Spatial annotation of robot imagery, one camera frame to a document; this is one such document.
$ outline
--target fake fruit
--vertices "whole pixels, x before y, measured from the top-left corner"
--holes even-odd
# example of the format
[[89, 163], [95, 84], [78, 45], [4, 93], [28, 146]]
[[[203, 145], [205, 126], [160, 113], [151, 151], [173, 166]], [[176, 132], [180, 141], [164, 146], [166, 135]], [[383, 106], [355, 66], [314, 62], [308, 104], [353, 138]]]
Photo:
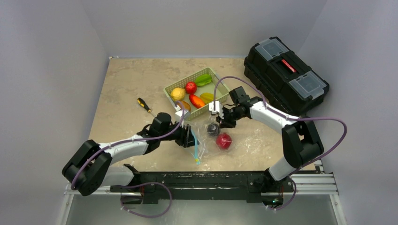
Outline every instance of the fake fruit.
[[192, 105], [196, 108], [204, 107], [206, 104], [200, 99], [198, 96], [190, 94], [189, 95], [189, 100], [192, 103]]
[[202, 99], [202, 101], [203, 101], [205, 104], [209, 104], [209, 103], [211, 103], [212, 101], [214, 101], [214, 95], [211, 94], [211, 93], [209, 93], [209, 92], [202, 93], [202, 94], [199, 96], [199, 98]]
[[198, 87], [201, 87], [201, 86], [205, 86], [206, 84], [210, 83], [211, 80], [212, 80], [212, 77], [209, 74], [203, 74], [203, 75], [198, 76], [198, 78], [196, 78], [195, 84]]
[[170, 97], [173, 101], [182, 100], [185, 96], [185, 90], [183, 88], [174, 88], [171, 93]]
[[187, 94], [193, 94], [196, 92], [196, 90], [198, 89], [198, 87], [196, 86], [195, 82], [188, 82], [185, 86], [185, 91], [187, 92]]
[[183, 104], [185, 110], [188, 110], [189, 112], [191, 112], [191, 106], [187, 102], [185, 102], [185, 101], [180, 101], [180, 102]]
[[211, 123], [207, 126], [207, 133], [211, 137], [215, 137], [220, 134], [220, 126], [216, 123]]
[[226, 150], [231, 146], [232, 138], [228, 134], [222, 133], [217, 136], [215, 143], [220, 149]]

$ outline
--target marble-pattern tabletop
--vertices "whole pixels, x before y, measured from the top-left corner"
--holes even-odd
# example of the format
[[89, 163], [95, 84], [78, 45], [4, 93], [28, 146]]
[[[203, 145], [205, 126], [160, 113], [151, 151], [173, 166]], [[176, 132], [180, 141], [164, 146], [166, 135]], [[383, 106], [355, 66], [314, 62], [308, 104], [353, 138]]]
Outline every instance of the marble-pattern tabletop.
[[[174, 108], [163, 88], [201, 69], [211, 67], [220, 76], [237, 76], [249, 81], [243, 72], [243, 59], [111, 59], [102, 87], [90, 139], [98, 143], [114, 142], [133, 136], [153, 120], [137, 104], [142, 97], [152, 111], [169, 113]], [[243, 86], [250, 97], [256, 92], [234, 79], [224, 80], [232, 90]], [[194, 119], [206, 122], [208, 115]], [[230, 134], [233, 144], [226, 152], [209, 145], [209, 153], [195, 163], [189, 151], [174, 142], [164, 141], [155, 151], [123, 160], [116, 165], [131, 164], [139, 171], [239, 171], [265, 170], [283, 156], [282, 137], [264, 124], [241, 119], [234, 129], [223, 129]]]

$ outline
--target yellow lemon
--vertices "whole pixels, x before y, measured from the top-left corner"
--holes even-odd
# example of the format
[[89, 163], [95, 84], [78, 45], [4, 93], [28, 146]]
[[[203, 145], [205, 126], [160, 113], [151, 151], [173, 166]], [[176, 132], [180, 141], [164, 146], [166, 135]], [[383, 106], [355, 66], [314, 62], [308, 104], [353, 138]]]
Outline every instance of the yellow lemon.
[[184, 98], [184, 96], [185, 89], [183, 88], [174, 88], [170, 93], [171, 100], [173, 101], [180, 101]]

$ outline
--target white wall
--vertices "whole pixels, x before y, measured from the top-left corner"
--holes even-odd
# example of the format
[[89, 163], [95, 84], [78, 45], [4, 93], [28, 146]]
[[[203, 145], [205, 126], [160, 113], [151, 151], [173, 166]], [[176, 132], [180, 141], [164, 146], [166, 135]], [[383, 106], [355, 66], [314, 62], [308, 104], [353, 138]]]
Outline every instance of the white wall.
[[106, 67], [80, 0], [0, 2], [0, 224], [55, 223]]
[[242, 57], [271, 36], [298, 51], [326, 0], [82, 2], [111, 56]]
[[[314, 115], [344, 119], [348, 135], [324, 162], [349, 224], [398, 221], [398, 2], [328, 0], [299, 56], [330, 83]], [[338, 123], [318, 123], [325, 147]]]

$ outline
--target red pomegranate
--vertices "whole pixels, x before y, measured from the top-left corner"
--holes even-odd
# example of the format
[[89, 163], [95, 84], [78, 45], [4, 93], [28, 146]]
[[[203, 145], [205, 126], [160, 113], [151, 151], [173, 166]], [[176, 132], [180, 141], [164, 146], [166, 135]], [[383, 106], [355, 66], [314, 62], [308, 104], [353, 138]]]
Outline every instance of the red pomegranate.
[[217, 136], [215, 143], [220, 149], [227, 150], [231, 146], [232, 138], [228, 134], [222, 133]]

